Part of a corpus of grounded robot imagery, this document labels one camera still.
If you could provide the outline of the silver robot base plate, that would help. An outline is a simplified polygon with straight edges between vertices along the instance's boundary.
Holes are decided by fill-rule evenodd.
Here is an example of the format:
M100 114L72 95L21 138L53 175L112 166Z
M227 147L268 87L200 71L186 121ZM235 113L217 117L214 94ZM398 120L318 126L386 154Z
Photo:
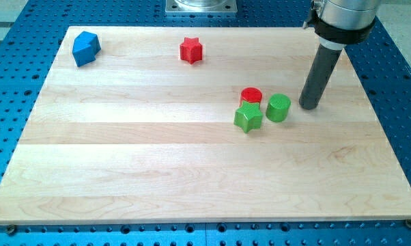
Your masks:
M236 0L166 0L165 12L171 14L236 13Z

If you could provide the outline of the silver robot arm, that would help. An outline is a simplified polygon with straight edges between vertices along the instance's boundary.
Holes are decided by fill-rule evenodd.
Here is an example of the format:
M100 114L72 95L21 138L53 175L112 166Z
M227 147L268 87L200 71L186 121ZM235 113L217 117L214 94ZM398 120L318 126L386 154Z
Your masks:
M380 0L311 0L302 27L313 25L324 48L340 51L368 38L380 4Z

